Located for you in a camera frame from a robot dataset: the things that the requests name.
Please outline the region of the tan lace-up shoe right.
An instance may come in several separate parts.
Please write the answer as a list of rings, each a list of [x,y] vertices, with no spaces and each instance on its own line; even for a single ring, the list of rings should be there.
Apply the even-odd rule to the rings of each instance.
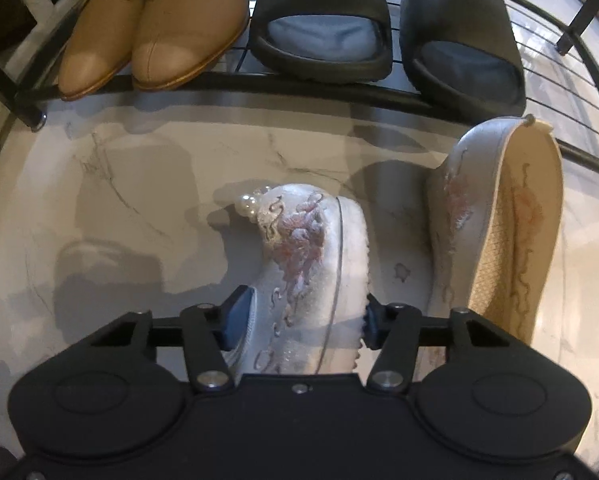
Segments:
[[[147,0],[132,48],[142,91],[170,90],[199,76],[237,41],[250,0]]]

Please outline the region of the tan lace-up shoe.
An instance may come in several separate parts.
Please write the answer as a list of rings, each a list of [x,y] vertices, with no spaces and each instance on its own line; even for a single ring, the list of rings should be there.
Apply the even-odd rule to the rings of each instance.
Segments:
[[[88,96],[129,63],[144,1],[83,0],[59,70],[62,100]]]
[[[147,0],[132,48],[142,91],[170,90],[199,76],[237,41],[250,0]]]

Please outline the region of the black slide sandal right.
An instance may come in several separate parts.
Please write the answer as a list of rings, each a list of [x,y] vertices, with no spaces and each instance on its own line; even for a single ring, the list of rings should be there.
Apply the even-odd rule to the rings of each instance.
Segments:
[[[426,102],[471,124],[524,114],[524,68],[503,0],[401,0],[399,45]]]

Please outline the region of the white embroidered pearl shoe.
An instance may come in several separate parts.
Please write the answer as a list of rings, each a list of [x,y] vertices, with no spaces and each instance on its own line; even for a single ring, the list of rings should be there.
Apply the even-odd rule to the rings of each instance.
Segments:
[[[362,208],[290,183],[244,195],[236,209],[260,230],[263,269],[245,334],[225,354],[234,377],[352,372],[369,292]]]

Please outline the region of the black slide sandal left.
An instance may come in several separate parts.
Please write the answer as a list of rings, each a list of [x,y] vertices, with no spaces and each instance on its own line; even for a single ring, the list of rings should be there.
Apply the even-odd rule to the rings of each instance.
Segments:
[[[278,73],[327,84],[382,80],[393,63],[386,0],[256,0],[249,47]]]

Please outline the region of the black metal shoe rack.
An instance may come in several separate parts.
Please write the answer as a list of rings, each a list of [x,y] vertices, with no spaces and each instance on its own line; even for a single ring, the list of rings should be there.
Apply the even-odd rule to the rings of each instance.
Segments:
[[[534,16],[539,16],[539,18],[554,24],[561,30],[560,40],[578,52],[581,62],[586,67],[593,80],[593,85],[599,93],[599,65],[584,41],[581,40],[580,29],[572,24],[563,24],[527,0],[510,1],[528,10]],[[0,103],[11,115],[27,125],[30,131],[40,130],[47,120],[46,112],[38,105],[60,98],[60,92],[56,86],[38,87],[36,82],[42,78],[45,70],[51,66],[54,57],[62,50],[60,41],[68,36],[75,21],[76,14],[73,11],[60,19],[59,25],[42,42],[18,80],[13,80],[0,67]],[[181,91],[226,91],[269,94],[269,96],[300,96],[308,99],[367,105],[382,108],[382,110],[395,110],[395,112],[444,120],[444,122],[453,124],[470,124],[467,119],[460,117],[452,110],[429,104],[422,99],[419,93],[410,92],[404,88],[384,87],[377,84],[318,84],[315,81],[274,74],[245,73],[241,67],[249,53],[248,47],[241,50],[239,63],[231,72],[208,72],[183,84],[179,89]]]

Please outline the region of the black slide sandal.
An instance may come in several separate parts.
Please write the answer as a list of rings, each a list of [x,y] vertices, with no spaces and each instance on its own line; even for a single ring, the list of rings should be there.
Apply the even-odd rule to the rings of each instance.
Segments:
[[[249,47],[278,73],[327,84],[382,80],[393,63],[386,0],[256,0]]]
[[[426,102],[471,124],[524,114],[524,68],[503,0],[401,0],[399,45]]]

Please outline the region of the tan lace-up shoe left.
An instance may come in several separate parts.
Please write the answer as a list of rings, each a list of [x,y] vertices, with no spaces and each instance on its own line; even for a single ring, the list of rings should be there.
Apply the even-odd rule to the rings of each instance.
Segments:
[[[83,0],[59,70],[62,100],[88,96],[129,63],[144,1]]]

